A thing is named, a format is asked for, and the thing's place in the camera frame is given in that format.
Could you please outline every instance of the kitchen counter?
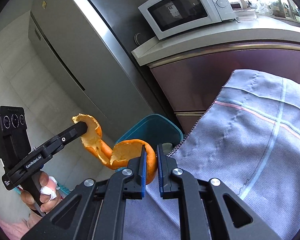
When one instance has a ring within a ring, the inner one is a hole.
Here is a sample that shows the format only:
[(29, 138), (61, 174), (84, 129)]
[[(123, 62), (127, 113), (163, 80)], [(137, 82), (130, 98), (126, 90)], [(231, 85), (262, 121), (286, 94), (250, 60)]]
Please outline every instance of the kitchen counter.
[(163, 40), (154, 37), (132, 51), (132, 54), (142, 66), (206, 46), (255, 40), (300, 44), (300, 28), (271, 17), (258, 16), (253, 21), (229, 21), (203, 26)]

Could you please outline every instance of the microwave door window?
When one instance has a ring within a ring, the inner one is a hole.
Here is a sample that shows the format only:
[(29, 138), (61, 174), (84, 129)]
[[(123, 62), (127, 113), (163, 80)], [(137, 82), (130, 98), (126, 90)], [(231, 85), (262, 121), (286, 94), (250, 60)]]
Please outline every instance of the microwave door window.
[(208, 16), (200, 0), (162, 0), (148, 11), (161, 31)]

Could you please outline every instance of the striped fabric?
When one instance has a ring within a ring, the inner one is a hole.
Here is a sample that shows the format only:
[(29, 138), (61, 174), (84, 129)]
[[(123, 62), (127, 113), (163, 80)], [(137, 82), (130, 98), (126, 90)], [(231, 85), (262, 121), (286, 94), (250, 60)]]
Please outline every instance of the striped fabric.
[[(210, 110), (172, 155), (196, 178), (221, 179), (282, 239), (300, 228), (300, 85), (236, 70)], [(157, 178), (129, 200), (126, 240), (180, 239), (177, 200), (162, 200)]]

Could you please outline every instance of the screw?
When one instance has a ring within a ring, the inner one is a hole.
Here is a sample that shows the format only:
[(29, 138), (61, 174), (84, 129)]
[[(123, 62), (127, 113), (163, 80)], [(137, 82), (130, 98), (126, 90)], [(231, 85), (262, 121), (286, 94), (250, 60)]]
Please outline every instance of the screw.
[(213, 185), (213, 186), (220, 186), (221, 184), (221, 181), (217, 178), (214, 178), (214, 179), (211, 179), (210, 183)]
[(183, 173), (183, 170), (176, 168), (172, 171), (175, 175), (181, 175)]
[(86, 179), (86, 180), (84, 181), (84, 185), (85, 185), (86, 187), (91, 187), (93, 184), (94, 184), (93, 179)]
[(132, 174), (132, 170), (130, 170), (130, 169), (124, 169), (124, 170), (122, 171), (122, 174), (125, 175), (125, 176), (129, 176), (129, 175)]

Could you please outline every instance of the blue gripper pad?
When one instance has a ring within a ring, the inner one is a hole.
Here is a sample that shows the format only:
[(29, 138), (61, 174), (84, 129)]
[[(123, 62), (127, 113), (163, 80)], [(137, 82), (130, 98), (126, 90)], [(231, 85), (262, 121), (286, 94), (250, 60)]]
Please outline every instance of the blue gripper pad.
[(142, 147), (140, 166), (142, 165), (142, 173), (141, 173), (141, 195), (145, 196), (146, 193), (146, 178), (147, 178), (147, 157), (146, 157), (146, 149), (144, 146)]
[(163, 171), (162, 171), (162, 162), (161, 162), (161, 151), (159, 146), (157, 147), (157, 175), (159, 178), (160, 196), (163, 197)]

